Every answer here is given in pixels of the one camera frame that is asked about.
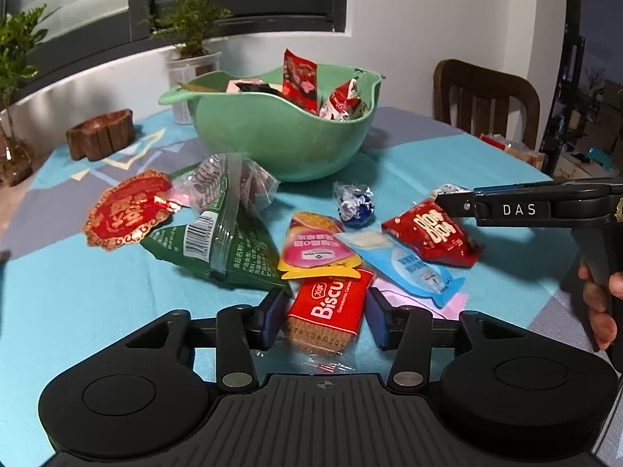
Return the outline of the person right hand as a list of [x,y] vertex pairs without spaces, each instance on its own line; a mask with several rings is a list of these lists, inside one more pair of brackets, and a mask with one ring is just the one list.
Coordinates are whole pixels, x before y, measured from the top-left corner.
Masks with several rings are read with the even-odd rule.
[[583,259],[579,264],[579,277],[583,281],[583,300],[588,307],[588,318],[593,337],[600,350],[606,350],[616,339],[618,327],[608,312],[608,297],[623,297],[622,273],[609,277],[608,291],[600,287],[592,278],[589,267]]

